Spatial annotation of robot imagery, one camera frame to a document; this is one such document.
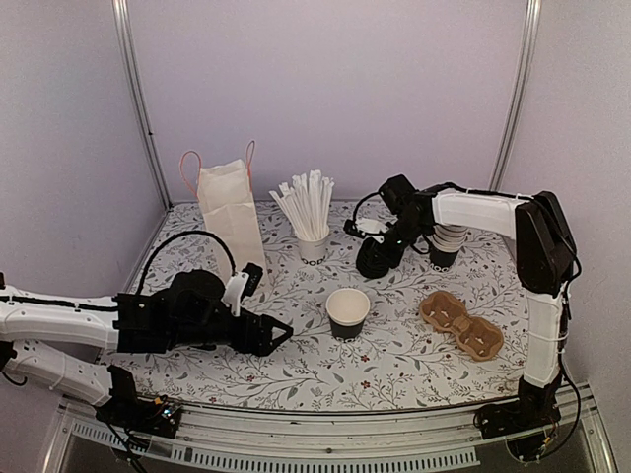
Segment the stack of paper cups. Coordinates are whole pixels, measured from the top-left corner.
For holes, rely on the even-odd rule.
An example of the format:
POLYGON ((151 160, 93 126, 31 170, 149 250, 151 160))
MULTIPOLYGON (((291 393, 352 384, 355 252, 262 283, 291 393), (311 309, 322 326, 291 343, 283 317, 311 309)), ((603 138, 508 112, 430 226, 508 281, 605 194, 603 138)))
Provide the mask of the stack of paper cups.
POLYGON ((465 243, 467 227, 436 225, 429 237, 430 263, 440 271, 448 271, 465 243))

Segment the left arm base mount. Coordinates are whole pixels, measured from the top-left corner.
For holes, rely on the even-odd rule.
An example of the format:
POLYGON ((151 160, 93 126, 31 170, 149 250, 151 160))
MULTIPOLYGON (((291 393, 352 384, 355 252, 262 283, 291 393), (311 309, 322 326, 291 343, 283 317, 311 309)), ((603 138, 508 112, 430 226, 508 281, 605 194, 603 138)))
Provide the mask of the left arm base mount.
POLYGON ((174 439, 181 419, 181 405, 163 394, 141 399, 133 375, 120 367, 107 368, 111 376, 109 400, 96 407, 97 419, 128 431, 174 439))

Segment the black paper coffee cup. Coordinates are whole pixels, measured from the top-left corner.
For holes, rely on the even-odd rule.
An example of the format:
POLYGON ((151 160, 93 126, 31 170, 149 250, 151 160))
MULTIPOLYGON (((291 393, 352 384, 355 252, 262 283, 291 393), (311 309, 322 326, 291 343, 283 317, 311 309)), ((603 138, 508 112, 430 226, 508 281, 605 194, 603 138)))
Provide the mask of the black paper coffee cup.
POLYGON ((325 310, 331 335, 342 340, 357 338, 371 309, 368 296, 354 288, 340 288, 327 298, 325 310))

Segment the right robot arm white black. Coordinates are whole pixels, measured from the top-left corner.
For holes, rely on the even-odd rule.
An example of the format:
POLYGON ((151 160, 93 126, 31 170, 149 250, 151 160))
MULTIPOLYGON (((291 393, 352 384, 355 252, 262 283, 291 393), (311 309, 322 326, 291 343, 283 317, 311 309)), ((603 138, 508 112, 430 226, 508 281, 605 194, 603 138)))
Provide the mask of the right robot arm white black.
POLYGON ((397 267, 407 247, 439 227, 466 227, 514 242, 529 315, 523 379, 536 388, 551 384, 561 372, 568 288, 581 271, 556 195, 511 195, 451 182, 418 190, 402 174, 389 178, 377 193, 396 220, 362 244, 357 265, 368 278, 381 278, 397 267))

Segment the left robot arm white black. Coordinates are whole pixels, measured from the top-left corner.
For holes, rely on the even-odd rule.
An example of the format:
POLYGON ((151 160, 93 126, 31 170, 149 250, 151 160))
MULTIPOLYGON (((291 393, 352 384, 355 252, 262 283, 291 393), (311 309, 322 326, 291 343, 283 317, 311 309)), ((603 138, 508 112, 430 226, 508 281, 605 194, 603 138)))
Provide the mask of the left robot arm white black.
POLYGON ((153 295, 62 300, 1 290, 1 369, 21 372, 49 389, 106 407, 126 428, 146 420, 133 375, 117 366, 90 365, 52 348, 74 343, 122 354, 165 354, 181 347, 266 357, 293 335, 290 325, 243 308, 256 276, 236 273, 227 283, 205 270, 179 272, 153 295))

